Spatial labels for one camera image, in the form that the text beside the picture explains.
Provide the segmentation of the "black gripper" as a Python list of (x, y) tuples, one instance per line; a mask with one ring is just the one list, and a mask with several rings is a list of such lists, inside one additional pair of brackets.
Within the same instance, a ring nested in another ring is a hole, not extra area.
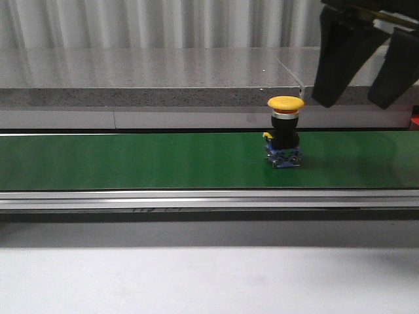
[[(321, 48), (312, 98), (332, 107), (390, 34), (373, 20), (417, 24), (418, 1), (321, 1)], [(418, 32), (395, 28), (367, 98), (387, 109), (418, 80)]]

